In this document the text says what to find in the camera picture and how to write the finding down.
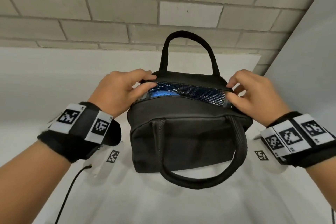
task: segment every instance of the brick wall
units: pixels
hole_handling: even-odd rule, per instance
[[[251,53],[263,74],[313,0],[0,0],[0,46],[162,49],[188,30],[215,53]],[[204,52],[175,39],[176,52]]]

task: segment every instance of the reflective lining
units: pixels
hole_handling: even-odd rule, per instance
[[[182,96],[214,105],[229,107],[230,103],[225,99],[225,94],[226,91],[224,90],[158,82],[156,87],[150,89],[138,101],[162,96]]]

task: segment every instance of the lunch bag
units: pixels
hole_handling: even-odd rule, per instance
[[[212,75],[167,71],[168,46],[178,37],[194,40],[208,51]],[[246,158],[245,131],[252,125],[252,119],[225,99],[232,89],[226,87],[211,47],[191,32],[174,32],[166,39],[160,69],[153,74],[156,80],[148,82],[157,82],[157,86],[134,102],[127,112],[135,170],[160,172],[166,180],[190,189],[224,182]],[[188,178],[172,172],[230,160],[221,174],[210,178]]]

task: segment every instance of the left hand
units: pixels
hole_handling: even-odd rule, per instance
[[[141,80],[155,79],[156,75],[153,75],[150,70],[113,71],[100,81],[88,102],[116,118],[126,112],[134,101],[156,86],[156,82],[146,82],[133,88],[134,84]]]

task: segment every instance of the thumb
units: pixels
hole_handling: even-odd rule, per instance
[[[135,87],[129,93],[130,98],[135,101],[138,98],[142,97],[147,91],[156,86],[156,82],[145,82]]]
[[[242,112],[245,112],[249,107],[249,101],[246,98],[238,97],[232,92],[228,92],[226,98]]]

